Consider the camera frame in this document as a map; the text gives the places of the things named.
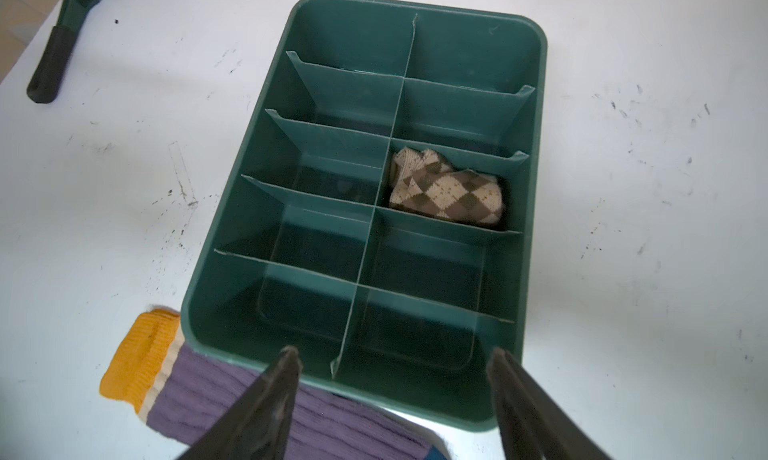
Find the white table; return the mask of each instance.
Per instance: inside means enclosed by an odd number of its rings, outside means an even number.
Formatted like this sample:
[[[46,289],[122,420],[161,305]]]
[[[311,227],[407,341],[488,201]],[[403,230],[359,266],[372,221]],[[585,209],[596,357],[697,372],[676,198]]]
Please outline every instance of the white table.
[[[0,458],[184,449],[98,383],[180,306],[297,1],[104,0],[35,105],[54,12],[0,86]],[[524,366],[617,460],[765,458],[768,0],[408,1],[549,39]]]

